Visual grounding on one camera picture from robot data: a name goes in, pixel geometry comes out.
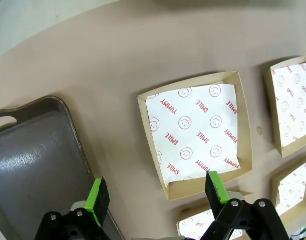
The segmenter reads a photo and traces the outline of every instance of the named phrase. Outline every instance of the brown spot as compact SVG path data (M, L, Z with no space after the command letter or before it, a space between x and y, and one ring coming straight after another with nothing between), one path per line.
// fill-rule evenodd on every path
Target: brown spot
M258 135L262 135L263 131L260 126L257 126L256 130L257 130Z

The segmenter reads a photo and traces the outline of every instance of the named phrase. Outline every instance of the bolt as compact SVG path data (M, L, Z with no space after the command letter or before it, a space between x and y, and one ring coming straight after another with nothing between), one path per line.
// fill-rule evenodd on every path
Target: bolt
M233 207L238 206L238 201L232 201L231 204Z

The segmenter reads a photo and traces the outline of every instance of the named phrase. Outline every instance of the black tray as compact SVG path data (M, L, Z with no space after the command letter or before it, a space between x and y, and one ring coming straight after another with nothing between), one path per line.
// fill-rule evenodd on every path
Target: black tray
M0 110L16 124L0 127L0 230L32 240L43 215L65 215L86 200L94 178L66 104L45 96Z

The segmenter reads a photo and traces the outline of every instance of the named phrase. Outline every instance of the green object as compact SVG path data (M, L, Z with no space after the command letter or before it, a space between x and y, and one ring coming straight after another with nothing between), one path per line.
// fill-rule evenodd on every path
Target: green object
M94 184L92 186L92 189L91 189L91 191L88 195L88 198L86 200L85 207L84 207L88 212L93 214L96 223L100 227L101 227L101 225L100 225L100 223L97 219L97 216L94 212L94 206L95 206L95 203L96 203L97 196L99 195L99 189L100 189L101 182L102 182L102 178L95 179Z
M221 178L217 174L217 171L209 171L208 173L215 187L218 200L220 201L221 204L227 203L229 200L229 196Z

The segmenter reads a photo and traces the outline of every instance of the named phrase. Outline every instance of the large cardboard box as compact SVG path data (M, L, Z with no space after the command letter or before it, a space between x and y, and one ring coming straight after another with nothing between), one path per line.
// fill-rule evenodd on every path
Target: large cardboard box
M254 202L254 194L251 192L245 192L245 191L240 191L240 193L243 195L244 200L246 202L248 202L249 204L253 204ZM176 226L177 226L177 232L179 235L182 235L183 233L180 232L180 224L186 224L189 229L193 229L192 226L193 225L198 225L201 224L199 222L194 221L194 216L196 216L197 214L203 213L210 210L210 205L209 203L201 205L201 206L195 206L195 207L191 207L189 209L186 209L184 211L181 212L180 216L179 216L179 221L177 222ZM248 240L250 239L249 236L247 235L247 233L243 230L239 230L238 232L242 232L242 236L236 237L236 240ZM186 237L191 237L194 239L199 239L198 235L192 235L192 236L186 236Z
M153 142L153 136L150 129L149 118L146 108L146 98L148 96L158 94L161 92L177 90L182 88L197 87L210 84L233 84L235 86L236 101L237 101L237 130L238 130L238 145L237 145L237 158L241 169L237 169L230 172L221 173L223 183L232 181L245 173L252 170L252 144L251 133L249 128L249 120L247 107L245 102L245 96L243 92L242 83L238 72L228 71L214 73L204 76L198 76L191 79L175 82L166 86L159 87L138 96L138 104L143 120L144 130L146 133L148 145L153 157L153 161L157 170L158 177L165 191L168 200L180 199L190 195L198 194L204 191L205 178L195 178L191 180L175 181L168 184L165 187L162 173L159 167L158 159L156 156L156 149Z
M294 59L282 61L281 63L271 66L270 69L264 74L264 82L265 82L267 95L269 99L270 110L271 110L274 145L283 158L299 150L303 146L305 146L306 145L306 135L304 135L303 137L297 139L296 141L286 146L282 146L281 139L280 139L280 130L279 130L276 98L275 98L276 96L275 96L274 87L273 87L272 74L274 73L274 70L276 69L280 69L280 68L284 68L284 67L292 66L292 65L297 65L301 63L306 63L306 56L304 57L302 56L298 58L296 57Z
M279 204L279 190L278 187L280 182L285 179L289 174L291 174L294 170L298 167L302 166L306 163L306 157L298 160L296 163L287 166L283 171L276 174L271 179L272 189L271 189L271 201L272 203L277 206ZM306 219L302 218L302 215L306 214L306 185L305 185L305 192L304 197L300 203L293 206L286 212L280 215L282 223L286 229L292 227L293 224L297 224L299 227L306 224Z

